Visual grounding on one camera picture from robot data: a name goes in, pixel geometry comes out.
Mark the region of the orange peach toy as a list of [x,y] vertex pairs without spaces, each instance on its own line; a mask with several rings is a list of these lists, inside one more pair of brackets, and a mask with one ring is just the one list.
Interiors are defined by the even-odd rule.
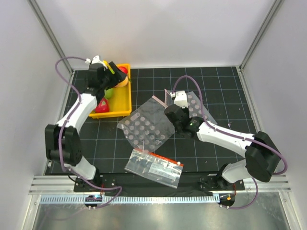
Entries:
[[129,78],[128,76],[125,77],[125,79],[123,81],[121,81],[120,83],[118,83],[115,87],[116,88],[121,88],[121,87],[125,87],[129,82]]

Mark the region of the pink polka dot zip bag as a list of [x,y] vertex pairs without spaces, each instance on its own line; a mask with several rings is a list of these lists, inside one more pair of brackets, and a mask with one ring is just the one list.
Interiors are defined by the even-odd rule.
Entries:
[[[196,136],[196,128],[191,122],[196,121],[200,125],[203,122],[202,112],[207,121],[215,125],[217,123],[194,92],[188,92],[187,98],[190,117],[187,129],[191,134],[177,134],[193,139]],[[131,115],[120,120],[117,128],[123,131],[124,137],[133,148],[154,152],[176,133],[174,126],[164,114],[164,110],[173,104],[169,91],[165,92],[164,101],[152,96]]]

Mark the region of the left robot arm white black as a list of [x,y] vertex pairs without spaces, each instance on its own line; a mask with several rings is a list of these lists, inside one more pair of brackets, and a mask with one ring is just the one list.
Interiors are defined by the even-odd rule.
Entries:
[[79,132],[105,91],[123,82],[127,75],[114,62],[91,60],[88,63],[85,89],[79,92],[71,86],[77,99],[62,119],[46,126],[45,146],[48,160],[60,163],[64,171],[76,175],[85,182],[86,188],[96,192],[101,188],[102,179],[98,168],[83,156]]

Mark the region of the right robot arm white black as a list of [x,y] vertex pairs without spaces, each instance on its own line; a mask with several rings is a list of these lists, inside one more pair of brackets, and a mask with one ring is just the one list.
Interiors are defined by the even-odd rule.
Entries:
[[200,117],[190,117],[187,108],[167,107],[164,114],[185,138],[208,142],[235,152],[243,157],[236,163],[226,163],[217,175],[208,180],[208,186],[228,190],[233,184],[247,178],[269,182],[281,160],[271,138],[264,132],[247,134],[220,127]]

